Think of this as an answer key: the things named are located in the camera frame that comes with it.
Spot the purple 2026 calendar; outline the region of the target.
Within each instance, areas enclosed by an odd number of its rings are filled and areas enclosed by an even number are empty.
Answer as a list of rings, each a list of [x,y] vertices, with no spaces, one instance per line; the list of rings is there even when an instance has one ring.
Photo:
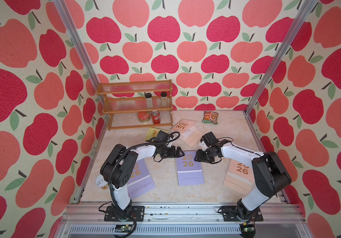
[[[200,162],[194,160],[196,151],[185,151],[184,156],[176,158],[176,171],[179,186],[204,184]]]
[[[132,200],[156,188],[144,159],[136,162],[127,188]]]

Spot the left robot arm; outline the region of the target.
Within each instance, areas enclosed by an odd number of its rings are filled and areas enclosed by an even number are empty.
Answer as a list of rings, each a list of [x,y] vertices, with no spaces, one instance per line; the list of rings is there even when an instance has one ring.
[[[166,133],[161,131],[156,137],[144,143],[126,147],[117,144],[113,147],[100,169],[100,175],[108,184],[112,203],[106,211],[106,221],[116,218],[119,221],[134,221],[132,199],[128,194],[127,183],[131,178],[135,164],[148,157],[160,155],[161,159],[180,158],[184,153],[180,147],[172,143],[180,138],[179,132]]]

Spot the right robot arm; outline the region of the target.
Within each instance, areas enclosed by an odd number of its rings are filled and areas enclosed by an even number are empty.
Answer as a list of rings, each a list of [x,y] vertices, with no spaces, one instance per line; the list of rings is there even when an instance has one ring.
[[[214,164],[215,158],[233,159],[253,170],[255,186],[229,212],[242,222],[251,220],[259,207],[289,186],[292,179],[279,156],[274,152],[257,152],[235,145],[231,140],[219,140],[212,132],[202,136],[197,162]]]

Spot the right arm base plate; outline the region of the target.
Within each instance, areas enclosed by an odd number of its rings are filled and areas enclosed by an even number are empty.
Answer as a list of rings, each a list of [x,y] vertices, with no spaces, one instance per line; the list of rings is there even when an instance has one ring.
[[[225,222],[248,223],[251,221],[264,221],[260,208],[257,208],[253,211],[248,211],[242,206],[221,206],[217,212],[223,216]]]

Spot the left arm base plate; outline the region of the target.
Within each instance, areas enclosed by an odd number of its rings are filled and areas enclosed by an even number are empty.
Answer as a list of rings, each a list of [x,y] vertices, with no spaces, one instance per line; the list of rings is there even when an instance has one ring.
[[[118,210],[119,207],[113,205],[107,207],[105,212],[104,221],[105,222],[132,222],[135,220],[137,222],[143,222],[145,206],[129,206],[128,210]]]

